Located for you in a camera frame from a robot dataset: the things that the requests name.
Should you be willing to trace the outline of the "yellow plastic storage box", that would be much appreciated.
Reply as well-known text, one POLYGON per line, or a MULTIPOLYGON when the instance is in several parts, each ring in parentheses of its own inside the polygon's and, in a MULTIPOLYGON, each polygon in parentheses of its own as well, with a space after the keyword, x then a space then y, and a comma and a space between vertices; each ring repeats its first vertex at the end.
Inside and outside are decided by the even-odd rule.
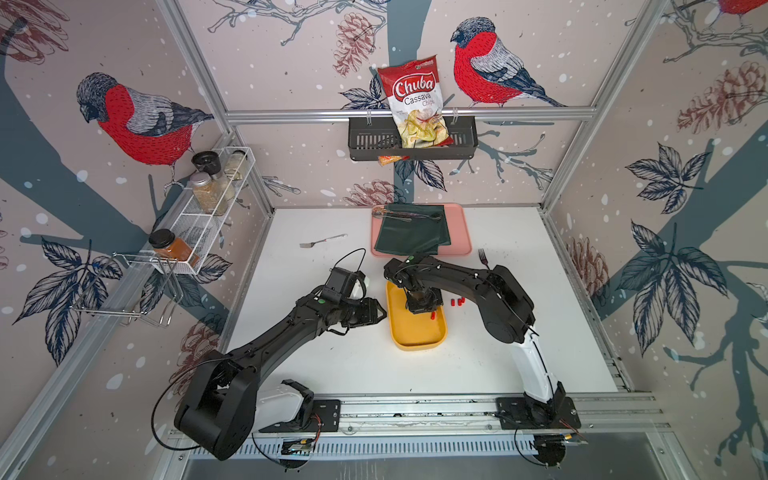
POLYGON ((398 348, 404 351, 427 350, 439 346, 447 336, 443 307, 435 313, 414 315, 406 308, 406 294, 393 283, 386 285, 388 319, 391 337, 398 348))

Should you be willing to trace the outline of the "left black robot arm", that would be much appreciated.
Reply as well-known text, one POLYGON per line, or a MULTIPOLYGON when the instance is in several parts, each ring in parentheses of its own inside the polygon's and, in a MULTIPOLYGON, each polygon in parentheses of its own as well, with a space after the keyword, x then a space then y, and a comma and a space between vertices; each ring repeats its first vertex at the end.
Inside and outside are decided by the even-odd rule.
POLYGON ((334 267, 326 282, 299 298, 289 313, 256 339, 228 353, 214 350, 193 370, 174 418, 177 430, 219 460, 250 437, 263 381, 304 344, 332 332, 376 325, 387 315, 367 295, 361 271, 334 267))

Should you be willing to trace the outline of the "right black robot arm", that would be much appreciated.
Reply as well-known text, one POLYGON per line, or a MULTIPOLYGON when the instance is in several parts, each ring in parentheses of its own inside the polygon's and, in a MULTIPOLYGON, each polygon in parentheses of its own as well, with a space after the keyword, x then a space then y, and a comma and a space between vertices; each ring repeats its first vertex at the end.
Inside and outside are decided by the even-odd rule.
POLYGON ((537 425, 556 420, 566 393, 548 369, 534 331, 534 303, 504 266, 473 269, 429 255, 393 259, 384 266, 384 278, 406 294, 413 314, 431 313, 442 305, 444 291, 473 302, 486 331, 512 346, 512 356, 524 385, 524 405, 537 425))

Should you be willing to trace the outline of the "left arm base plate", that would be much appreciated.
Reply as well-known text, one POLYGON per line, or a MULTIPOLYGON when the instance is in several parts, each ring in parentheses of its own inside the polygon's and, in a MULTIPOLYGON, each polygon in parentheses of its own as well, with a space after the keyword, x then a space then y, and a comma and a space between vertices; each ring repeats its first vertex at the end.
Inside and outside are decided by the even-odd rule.
POLYGON ((260 433, 325 433, 337 432, 341 402, 339 400, 312 400, 304 402, 290 421, 278 422, 259 430, 260 433))

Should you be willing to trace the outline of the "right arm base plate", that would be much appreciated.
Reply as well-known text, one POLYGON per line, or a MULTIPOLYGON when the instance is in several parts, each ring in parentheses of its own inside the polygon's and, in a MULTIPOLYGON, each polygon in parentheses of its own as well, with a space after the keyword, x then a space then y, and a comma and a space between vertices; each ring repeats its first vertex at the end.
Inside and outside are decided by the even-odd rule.
POLYGON ((553 398, 547 403, 526 396, 497 397, 495 406, 503 430, 578 430, 582 427, 570 397, 553 398))

